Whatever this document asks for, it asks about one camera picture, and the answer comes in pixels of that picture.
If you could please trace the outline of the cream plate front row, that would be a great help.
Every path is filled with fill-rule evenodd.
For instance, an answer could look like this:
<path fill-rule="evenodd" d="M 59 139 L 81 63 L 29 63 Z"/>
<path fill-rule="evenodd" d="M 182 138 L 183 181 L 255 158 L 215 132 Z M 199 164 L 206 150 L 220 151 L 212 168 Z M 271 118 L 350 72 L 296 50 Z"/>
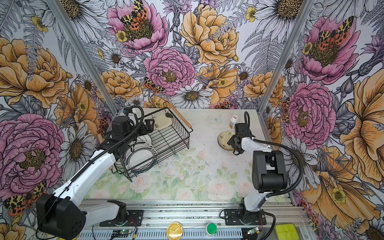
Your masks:
<path fill-rule="evenodd" d="M 224 131 L 220 133 L 218 136 L 219 146 L 224 150 L 233 151 L 234 148 L 231 145 L 229 145 L 228 142 L 234 135 L 235 135 L 235 132 L 233 131 Z"/>

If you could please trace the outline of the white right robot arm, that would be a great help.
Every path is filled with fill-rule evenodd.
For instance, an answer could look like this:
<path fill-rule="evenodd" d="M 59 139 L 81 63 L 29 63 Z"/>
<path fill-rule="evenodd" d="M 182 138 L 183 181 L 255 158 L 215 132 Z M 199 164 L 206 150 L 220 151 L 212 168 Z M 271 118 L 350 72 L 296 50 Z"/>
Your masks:
<path fill-rule="evenodd" d="M 224 210 L 225 223 L 227 226 L 265 225 L 263 204 L 273 193 L 284 190 L 288 185 L 283 153 L 274 151 L 269 144 L 253 137 L 245 123 L 235 124 L 235 135 L 228 143 L 234 148 L 235 155 L 248 153 L 252 157 L 253 186 L 237 210 Z"/>

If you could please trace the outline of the black wire dish rack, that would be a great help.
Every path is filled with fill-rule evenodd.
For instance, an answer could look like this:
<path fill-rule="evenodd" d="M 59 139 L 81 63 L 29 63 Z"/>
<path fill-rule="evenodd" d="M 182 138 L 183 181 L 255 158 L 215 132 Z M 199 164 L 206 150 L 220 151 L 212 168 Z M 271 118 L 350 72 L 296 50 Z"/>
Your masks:
<path fill-rule="evenodd" d="M 179 111 L 169 102 L 165 102 L 163 108 L 154 110 L 147 114 L 141 114 L 140 110 L 129 110 L 124 108 L 120 116 L 128 116 L 132 118 L 133 116 L 137 117 L 140 121 L 136 122 L 136 127 L 134 132 L 137 131 L 142 122 L 146 119 L 154 120 L 154 118 L 161 113 L 171 113 L 173 115 L 173 124 L 163 130 L 156 130 L 147 135 L 139 136 L 138 140 L 134 142 L 134 145 L 145 144 L 147 146 L 153 147 L 157 153 L 158 158 L 156 164 L 164 161 L 165 159 L 174 156 L 176 153 L 180 152 L 183 149 L 187 149 L 190 146 L 190 135 L 193 131 L 192 126 L 189 122 L 179 113 Z M 133 173 L 126 169 L 124 166 L 124 155 L 115 156 L 115 163 L 111 166 L 110 170 L 113 174 L 119 174 L 126 177 L 129 181 L 132 181 L 133 177 L 138 174 L 145 173 Z"/>

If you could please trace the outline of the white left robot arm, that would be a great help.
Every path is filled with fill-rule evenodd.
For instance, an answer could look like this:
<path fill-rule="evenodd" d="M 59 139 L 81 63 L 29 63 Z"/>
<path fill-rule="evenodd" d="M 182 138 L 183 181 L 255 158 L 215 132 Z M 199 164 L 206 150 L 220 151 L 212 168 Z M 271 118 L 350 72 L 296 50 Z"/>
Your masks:
<path fill-rule="evenodd" d="M 91 159 L 66 183 L 52 194 L 43 194 L 36 203 L 38 231 L 52 238 L 72 240 L 83 228 L 101 222 L 124 224 L 128 220 L 126 204 L 109 200 L 105 204 L 81 209 L 80 205 L 90 188 L 101 175 L 129 149 L 140 135 L 145 116 L 118 116 L 112 129 L 91 156 Z"/>

